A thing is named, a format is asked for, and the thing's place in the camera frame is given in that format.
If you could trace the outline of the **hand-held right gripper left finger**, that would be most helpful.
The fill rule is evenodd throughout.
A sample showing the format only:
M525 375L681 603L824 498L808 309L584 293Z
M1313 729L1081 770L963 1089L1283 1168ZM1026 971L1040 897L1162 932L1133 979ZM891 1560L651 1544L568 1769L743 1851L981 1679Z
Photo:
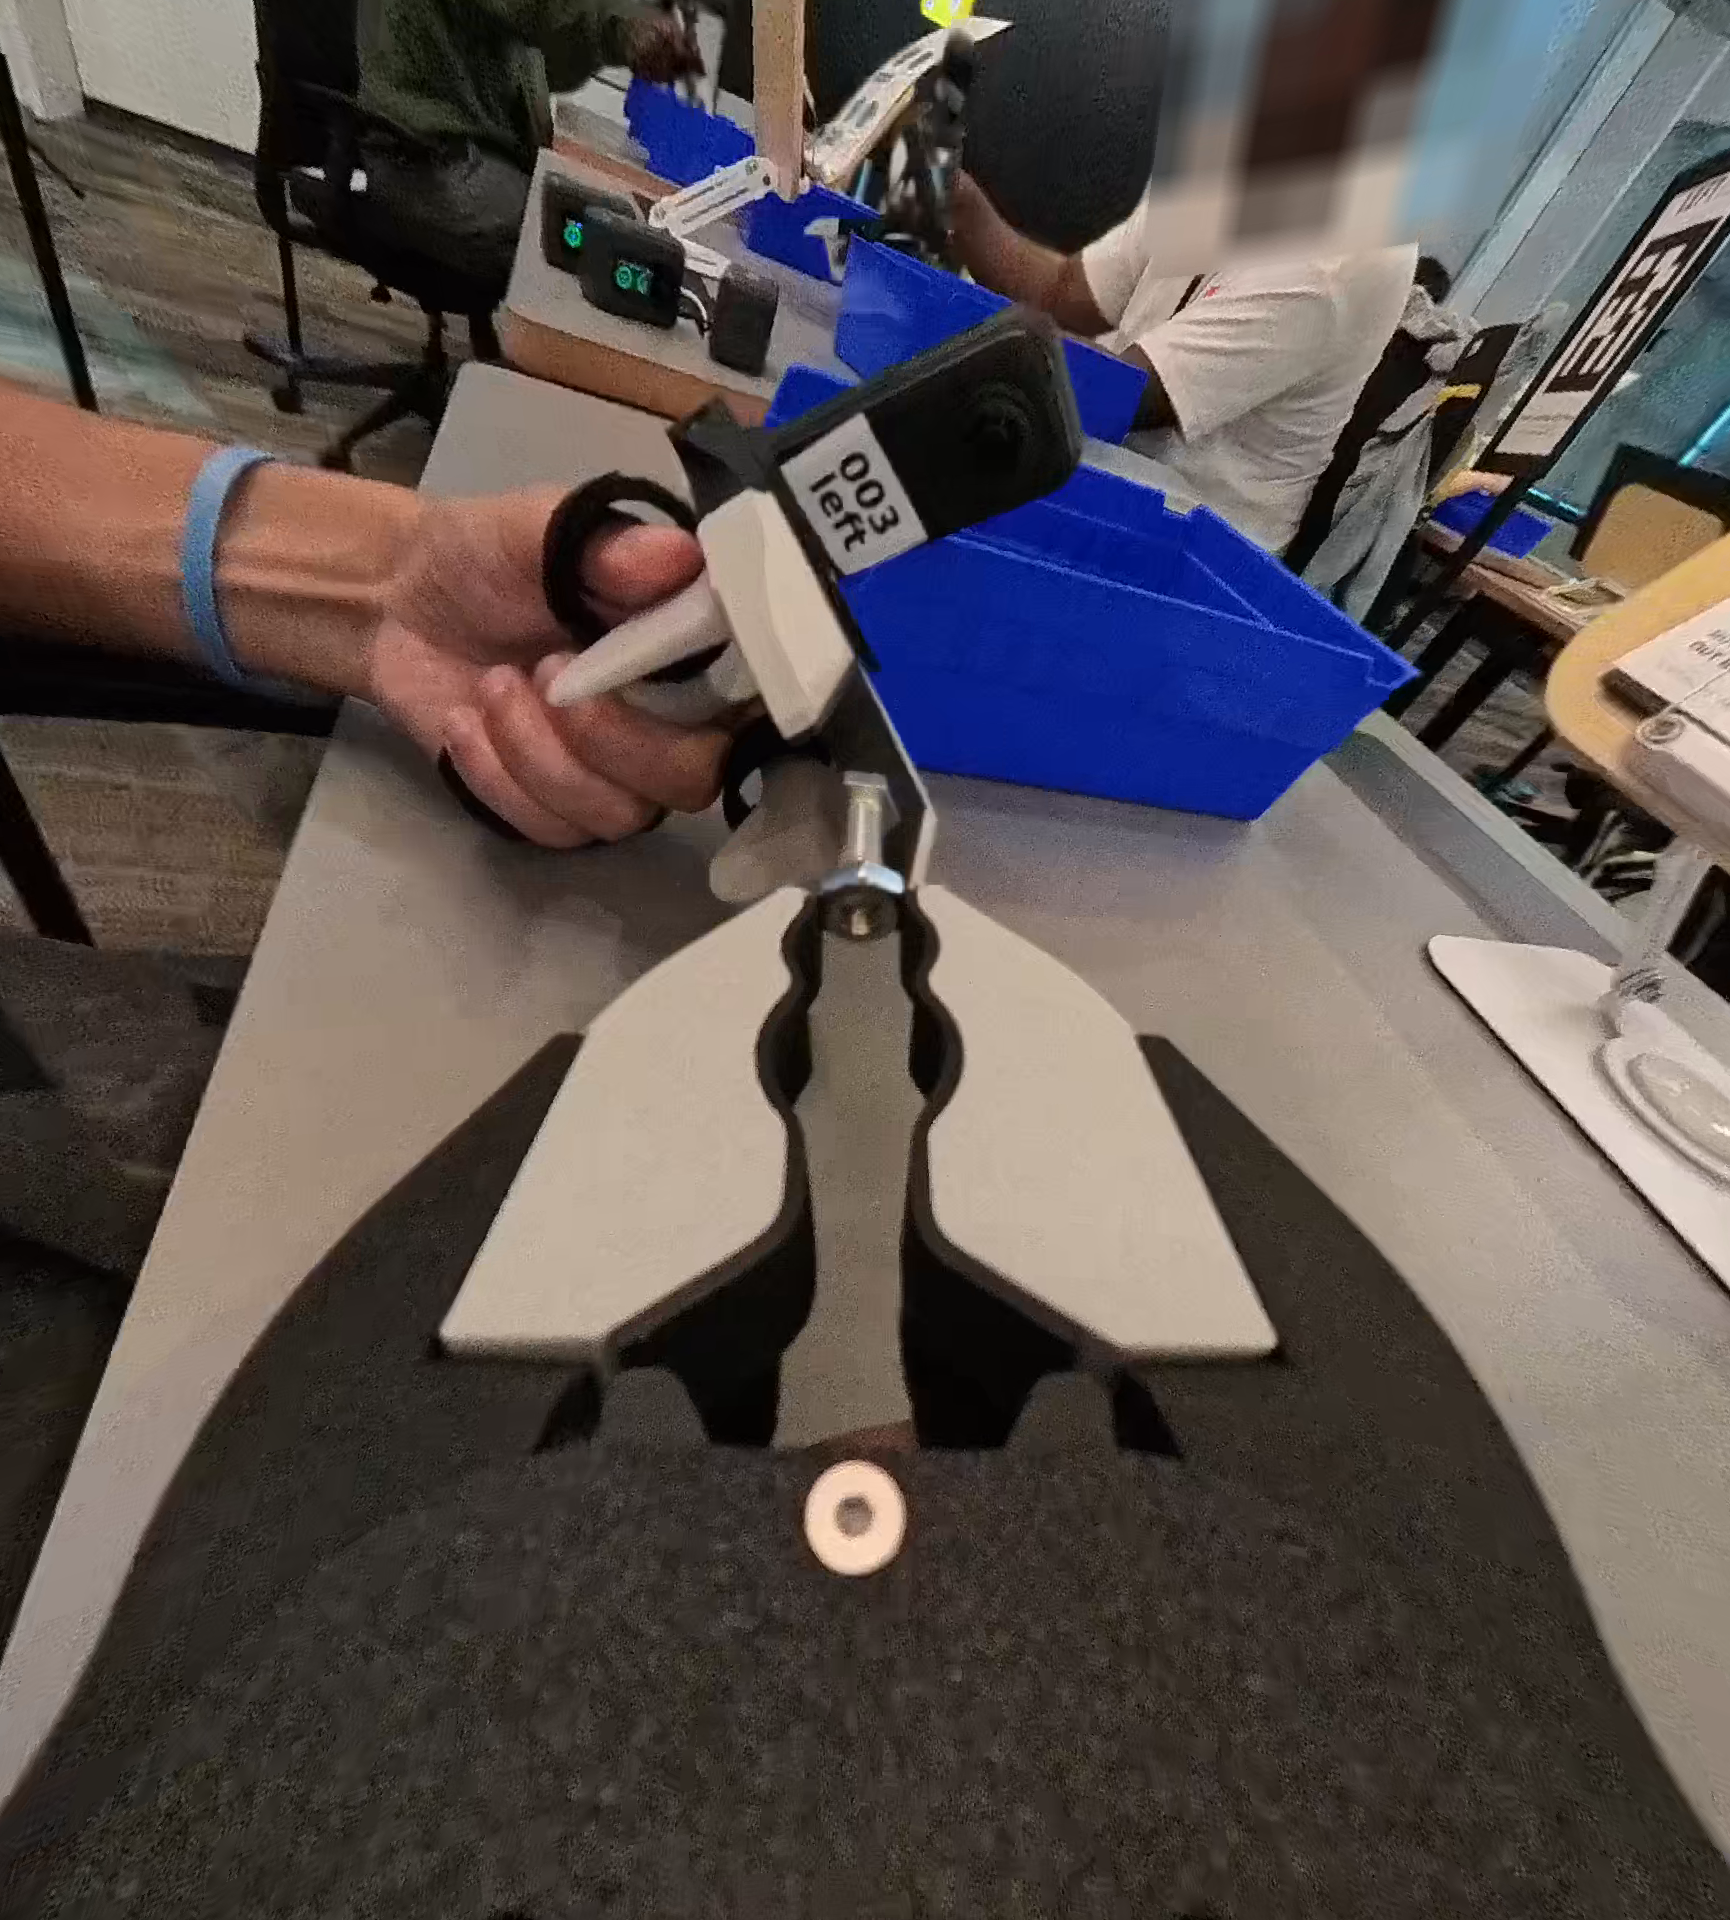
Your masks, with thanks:
M795 1103L822 939L776 888L548 1050L564 1072L438 1324L447 1361L667 1371L712 1442L773 1445L816 1297Z

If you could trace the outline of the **black jacket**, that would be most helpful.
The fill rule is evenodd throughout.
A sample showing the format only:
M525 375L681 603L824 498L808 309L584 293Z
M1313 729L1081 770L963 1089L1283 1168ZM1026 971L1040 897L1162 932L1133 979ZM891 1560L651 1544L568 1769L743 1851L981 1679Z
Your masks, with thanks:
M1337 596L1376 553L1395 553L1518 330L1515 321L1469 327L1429 302L1393 327L1283 548L1291 574Z

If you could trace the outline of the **person's left hand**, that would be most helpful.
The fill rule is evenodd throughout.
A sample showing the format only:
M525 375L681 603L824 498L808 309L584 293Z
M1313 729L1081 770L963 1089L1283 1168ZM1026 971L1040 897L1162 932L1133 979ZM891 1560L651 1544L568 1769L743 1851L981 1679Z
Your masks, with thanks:
M502 830L546 850L625 842L706 809L731 737L619 696L556 704L575 635L543 592L568 490L412 498L367 648L367 697Z

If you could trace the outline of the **wooden white document stand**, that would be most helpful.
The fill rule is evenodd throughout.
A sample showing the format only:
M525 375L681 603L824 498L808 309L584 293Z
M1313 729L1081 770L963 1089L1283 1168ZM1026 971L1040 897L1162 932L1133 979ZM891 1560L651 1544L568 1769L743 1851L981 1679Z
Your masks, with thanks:
M1672 937L1708 876L1730 876L1730 748L1606 683L1620 657L1728 597L1730 533L1603 608L1545 679L1557 739L1667 828L1618 961L1440 934L1427 964L1730 1296L1730 1065L1667 1001Z

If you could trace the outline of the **black box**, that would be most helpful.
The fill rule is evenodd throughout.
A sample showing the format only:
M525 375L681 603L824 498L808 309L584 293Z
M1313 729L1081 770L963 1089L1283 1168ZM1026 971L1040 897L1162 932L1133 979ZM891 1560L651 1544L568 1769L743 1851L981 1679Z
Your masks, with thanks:
M779 285L747 265L729 263L713 281L707 302L707 358L721 369L760 377L777 325Z

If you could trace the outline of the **blue wristband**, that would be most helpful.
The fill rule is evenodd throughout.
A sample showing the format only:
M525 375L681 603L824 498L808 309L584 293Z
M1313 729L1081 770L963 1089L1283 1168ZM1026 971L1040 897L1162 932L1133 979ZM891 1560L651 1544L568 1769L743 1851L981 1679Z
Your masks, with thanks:
M177 592L183 634L198 663L220 685L258 699L275 699L284 688L255 675L237 657L223 619L220 552L223 520L242 486L274 456L250 443L211 447L183 495L177 539Z

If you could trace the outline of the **black charger with green lights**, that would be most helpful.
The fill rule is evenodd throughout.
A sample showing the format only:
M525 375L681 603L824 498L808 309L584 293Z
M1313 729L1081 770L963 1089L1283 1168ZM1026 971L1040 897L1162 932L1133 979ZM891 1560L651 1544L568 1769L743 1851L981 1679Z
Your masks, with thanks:
M612 208L581 216L575 278L581 300L608 315L658 330L679 324L685 244Z
M546 263L578 276L598 216L640 224L638 201L604 182L546 167L537 180L537 240Z

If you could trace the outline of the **silver hex bolt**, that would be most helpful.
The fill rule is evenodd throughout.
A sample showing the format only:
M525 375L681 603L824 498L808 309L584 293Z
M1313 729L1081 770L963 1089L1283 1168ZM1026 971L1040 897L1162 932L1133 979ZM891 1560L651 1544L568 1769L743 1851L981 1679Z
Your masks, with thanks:
M854 946L885 939L899 927L905 891L904 876L876 860L833 868L816 894L822 930Z

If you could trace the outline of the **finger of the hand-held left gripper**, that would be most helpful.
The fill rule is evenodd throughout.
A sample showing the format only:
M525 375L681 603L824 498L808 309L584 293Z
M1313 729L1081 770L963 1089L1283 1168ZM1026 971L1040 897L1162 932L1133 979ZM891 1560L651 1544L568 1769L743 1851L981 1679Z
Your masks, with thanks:
M888 779L897 819L883 838L883 866L899 871L905 896L922 886L937 813L871 677L850 666L808 731L785 735L758 702L739 711L721 778L728 836L710 862L712 891L729 903L754 901L779 886L816 894L824 876L840 868L848 770Z
M779 499L733 492L696 538L701 574L581 650L546 702L612 702L688 729L760 715L783 739L877 739L851 632Z

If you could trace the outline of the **small wooden document stand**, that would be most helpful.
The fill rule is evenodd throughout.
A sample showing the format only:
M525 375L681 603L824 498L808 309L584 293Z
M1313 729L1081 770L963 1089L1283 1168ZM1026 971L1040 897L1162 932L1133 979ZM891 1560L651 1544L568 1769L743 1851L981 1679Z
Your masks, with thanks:
M755 150L659 196L647 224L679 242L768 198L791 203L806 185L806 3L752 3Z
M1730 478L1618 443L1571 536L1580 577L1629 596L1730 533Z
M931 30L882 60L830 119L806 134L803 177L832 188L851 180L914 105L920 81L944 70L947 53L981 46L1012 27L1009 20L981 11L935 17Z

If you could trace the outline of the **dark trouser leg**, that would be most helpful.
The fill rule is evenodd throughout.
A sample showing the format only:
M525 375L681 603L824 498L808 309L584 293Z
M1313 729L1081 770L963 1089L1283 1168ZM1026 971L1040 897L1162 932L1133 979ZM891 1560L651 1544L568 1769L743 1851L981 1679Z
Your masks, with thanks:
M0 1664L245 968L0 927Z

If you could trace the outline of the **denim jacket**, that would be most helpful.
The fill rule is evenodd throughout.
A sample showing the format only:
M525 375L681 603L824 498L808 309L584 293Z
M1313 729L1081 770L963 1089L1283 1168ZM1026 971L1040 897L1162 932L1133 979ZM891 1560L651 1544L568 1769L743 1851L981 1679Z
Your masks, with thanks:
M1404 309L1331 447L1288 567L1364 626L1425 499L1437 409L1473 327L1452 278L1424 253Z

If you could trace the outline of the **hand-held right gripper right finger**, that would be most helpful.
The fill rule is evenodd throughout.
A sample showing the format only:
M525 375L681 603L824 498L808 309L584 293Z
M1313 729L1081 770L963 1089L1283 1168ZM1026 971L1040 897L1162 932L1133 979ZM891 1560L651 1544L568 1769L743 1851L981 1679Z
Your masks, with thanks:
M920 1095L899 1369L922 1448L1001 1448L1044 1379L1155 1434L1144 1375L1274 1361L1279 1336L1151 1054L1065 961L944 884L899 930Z

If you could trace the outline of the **person's left forearm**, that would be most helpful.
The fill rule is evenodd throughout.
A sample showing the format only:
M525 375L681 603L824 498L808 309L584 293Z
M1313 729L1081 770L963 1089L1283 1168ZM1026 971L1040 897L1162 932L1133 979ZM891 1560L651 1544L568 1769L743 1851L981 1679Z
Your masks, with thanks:
M223 443L85 411L0 379L0 638L177 659L187 488ZM245 669L367 696L367 650L412 492L271 457L223 520L220 590Z

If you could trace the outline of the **black office chair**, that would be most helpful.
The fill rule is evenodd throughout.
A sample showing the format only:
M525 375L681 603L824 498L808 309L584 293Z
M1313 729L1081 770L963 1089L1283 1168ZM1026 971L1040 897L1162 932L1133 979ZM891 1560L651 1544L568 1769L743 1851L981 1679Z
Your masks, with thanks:
M349 472L353 454L404 419L440 430L460 364L447 353L446 324L465 324L469 358L500 364L494 324L500 295L443 265L376 208L364 177L367 142L388 125L357 102L357 3L254 2L258 129L252 151L254 200L275 240L278 336L245 330L242 347L270 369L275 411L297 415L301 388L371 390L377 403L329 439L317 463ZM297 262L321 253L360 271L371 300L412 302L422 313L417 355L357 360L304 345Z

